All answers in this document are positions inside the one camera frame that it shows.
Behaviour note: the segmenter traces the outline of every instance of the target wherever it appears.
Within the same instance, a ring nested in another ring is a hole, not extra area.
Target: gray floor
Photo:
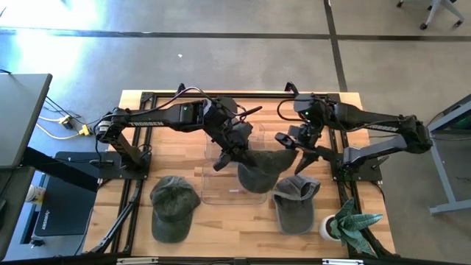
[[[54,8],[37,4],[31,10],[15,4],[5,10],[0,26],[329,32],[322,0],[63,2],[67,8],[61,1]],[[427,31],[418,30],[428,14],[428,1],[404,4],[402,9],[395,7],[395,0],[331,0],[331,4],[339,34],[471,35],[467,22],[451,29],[456,18],[442,8]],[[456,6],[465,17],[471,15],[471,2],[460,0]],[[471,42],[340,41],[339,48],[348,91],[360,92],[367,110],[415,114],[428,122],[471,92]],[[0,68],[52,73],[49,96],[87,121],[116,106],[123,89],[176,89],[180,82],[205,90],[279,91],[291,80],[304,91],[339,91],[329,40],[78,38],[24,31],[0,35],[0,54]],[[70,133],[54,124],[45,126],[57,135]],[[55,141],[36,130],[31,145],[53,155],[57,150],[92,150],[93,141]],[[471,210],[436,217],[428,213],[428,206],[446,202],[431,155],[392,155],[381,169],[397,252],[409,258],[471,263]],[[453,183],[457,197],[469,199],[471,184]],[[67,255],[70,248],[57,254]]]

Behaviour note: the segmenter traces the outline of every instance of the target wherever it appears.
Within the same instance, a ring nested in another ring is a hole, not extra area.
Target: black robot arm
[[[157,107],[142,111],[116,107],[97,124],[96,139],[111,144],[121,156],[121,167],[133,170],[144,165],[143,156],[146,153],[129,144],[121,133],[124,128],[170,127],[184,133],[204,130],[222,148],[219,160],[213,165],[216,171],[230,161],[250,165],[253,162],[244,151],[248,148],[252,125],[244,122],[244,119],[262,107],[239,114],[237,108],[238,105],[232,98],[223,96],[175,104],[166,109]]]
[[[315,146],[324,126],[345,132],[367,128],[397,133],[393,139],[382,143],[363,148],[347,147],[341,157],[341,167],[349,172],[357,171],[369,159],[399,151],[420,154],[432,146],[427,127],[416,116],[370,113],[353,105],[321,99],[313,93],[299,94],[294,99],[294,111],[304,124],[291,126],[288,135],[279,132],[275,138],[287,148],[298,147],[304,151],[296,174],[318,160],[319,156],[325,160],[339,159],[331,150]]]

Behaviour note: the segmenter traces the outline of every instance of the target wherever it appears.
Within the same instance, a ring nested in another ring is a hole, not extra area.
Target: wooden table
[[[123,91],[119,106],[138,109],[142,92]],[[342,102],[361,108],[358,93],[340,93],[340,97]],[[166,100],[168,99],[159,99],[157,105]],[[178,99],[175,103],[191,100],[194,99]],[[286,133],[290,124],[296,124],[284,121],[277,116],[276,107],[280,99],[237,99],[237,102],[245,106],[246,109],[263,105],[263,109],[250,115],[247,121],[262,123],[266,140],[273,141],[276,133]],[[291,102],[285,103],[281,107],[281,111],[285,116],[296,118]],[[134,129],[131,128],[123,131],[129,142],[132,140],[133,132]],[[340,208],[337,185],[331,180],[329,163],[323,160],[311,164],[302,172],[303,175],[314,177],[321,182],[320,191],[314,197],[315,224],[313,230],[308,234],[287,236],[280,233],[274,204],[271,194],[269,194],[268,200],[260,205],[209,205],[202,203],[194,212],[193,224],[185,241],[179,244],[163,244],[155,241],[151,232],[152,204],[149,193],[158,180],[167,175],[184,177],[193,185],[196,192],[201,192],[202,164],[206,163],[205,137],[203,131],[181,133],[169,128],[153,129],[152,165],[149,177],[144,182],[132,255],[253,258],[346,258],[348,256],[346,247],[342,247],[340,243],[325,241],[319,235],[320,221],[328,215],[335,214]],[[348,138],[350,146],[369,144],[366,130],[349,133]],[[142,132],[140,139],[144,140],[144,132]],[[322,133],[322,138],[317,144],[330,146],[327,130]],[[293,175],[300,156],[301,154],[298,155],[293,166],[282,173],[281,177]],[[96,246],[114,222],[118,213],[123,182],[123,180],[111,180],[98,191],[84,251]],[[362,182],[358,183],[358,192],[364,213],[382,213],[384,215],[377,224],[371,226],[371,231],[387,250],[394,252],[388,216],[381,193],[373,184]],[[127,227],[128,223],[126,222],[121,234],[120,247],[124,245]]]

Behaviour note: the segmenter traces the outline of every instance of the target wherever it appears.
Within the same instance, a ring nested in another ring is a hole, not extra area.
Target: gray baseball cap
[[[289,169],[298,151],[282,149],[277,151],[247,150],[246,155],[255,166],[239,163],[238,180],[242,186],[253,193],[264,194],[273,189],[281,172]]]
[[[288,235],[308,233],[314,226],[313,196],[319,191],[318,180],[292,176],[280,180],[273,200],[281,232]]]
[[[152,189],[150,199],[154,207],[154,239],[163,243],[177,243],[186,239],[193,210],[201,203],[190,183],[182,177],[163,177]]]

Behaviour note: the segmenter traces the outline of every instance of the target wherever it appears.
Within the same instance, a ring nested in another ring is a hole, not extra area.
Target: cap brim
[[[304,201],[291,201],[278,197],[275,199],[275,208],[281,232],[288,235],[308,233],[314,226],[314,206],[312,199]]]
[[[155,211],[152,214],[152,235],[163,243],[178,243],[186,239],[190,232],[193,212],[177,222],[164,222],[158,218]]]

